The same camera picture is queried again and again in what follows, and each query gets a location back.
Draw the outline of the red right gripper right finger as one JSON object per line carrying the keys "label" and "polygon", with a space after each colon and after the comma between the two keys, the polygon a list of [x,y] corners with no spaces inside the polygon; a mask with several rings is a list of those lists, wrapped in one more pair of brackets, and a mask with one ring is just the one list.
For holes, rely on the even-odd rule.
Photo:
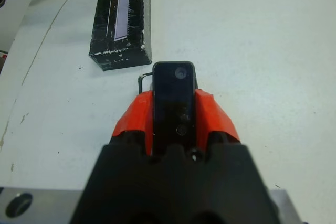
{"label": "red right gripper right finger", "polygon": [[212,94],[202,89],[195,90],[195,108],[197,148],[206,151],[217,143],[240,143],[232,120]]}

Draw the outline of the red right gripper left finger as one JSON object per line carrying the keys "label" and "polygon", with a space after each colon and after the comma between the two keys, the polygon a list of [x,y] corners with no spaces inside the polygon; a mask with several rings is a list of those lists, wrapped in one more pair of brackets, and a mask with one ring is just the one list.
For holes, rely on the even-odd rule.
{"label": "red right gripper left finger", "polygon": [[116,123],[112,138],[121,137],[126,132],[140,134],[139,144],[146,155],[153,148],[153,91],[145,91],[136,96],[128,109]]}

